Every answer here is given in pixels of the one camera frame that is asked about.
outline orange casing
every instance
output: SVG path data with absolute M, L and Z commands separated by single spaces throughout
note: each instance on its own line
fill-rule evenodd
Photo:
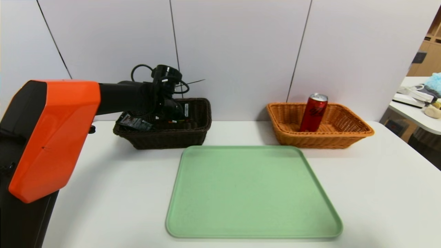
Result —
M 9 184 L 25 203 L 67 184 L 101 101 L 97 82 L 39 81 L 47 83 L 46 105 Z

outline white table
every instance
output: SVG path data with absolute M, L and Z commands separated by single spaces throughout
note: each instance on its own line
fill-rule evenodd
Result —
M 414 86 L 424 83 L 429 77 L 405 77 L 401 86 Z M 441 135 L 441 119 L 428 117 L 422 109 L 391 101 L 389 108 L 413 121 L 420 128 Z
M 192 240 L 165 217 L 183 149 L 135 150 L 94 123 L 60 190 L 45 248 L 440 248 L 441 172 L 377 122 L 344 150 L 302 149 L 340 215 L 331 240 Z M 270 122 L 213 122 L 204 145 L 277 145 Z

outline white wall panel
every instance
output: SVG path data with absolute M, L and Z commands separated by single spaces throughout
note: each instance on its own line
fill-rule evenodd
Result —
M 380 120 L 440 0 L 313 0 L 288 101 L 320 92 Z
M 39 0 L 48 26 L 74 79 L 130 80 L 137 64 L 177 68 L 168 0 Z M 135 80 L 150 81 L 140 68 Z M 118 114 L 98 116 L 116 119 Z
M 214 120 L 268 118 L 286 101 L 309 0 L 172 0 L 184 97 L 206 97 Z
M 0 119 L 17 91 L 31 79 L 66 79 L 36 1 L 1 1 Z

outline power strip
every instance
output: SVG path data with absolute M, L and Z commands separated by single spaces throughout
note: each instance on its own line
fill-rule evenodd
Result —
M 424 106 L 426 106 L 426 104 L 423 101 L 417 100 L 415 98 L 412 98 L 408 95 L 403 95 L 400 93 L 396 93 L 395 96 L 393 97 L 392 101 L 396 101 L 399 103 L 403 103 L 412 107 L 416 107 L 419 109 L 422 109 Z

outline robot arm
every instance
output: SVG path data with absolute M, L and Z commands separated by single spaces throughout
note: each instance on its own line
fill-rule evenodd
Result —
M 33 80 L 0 122 L 0 246 L 41 247 L 58 191 L 68 182 L 95 115 L 182 115 L 181 73 L 158 65 L 152 83 Z

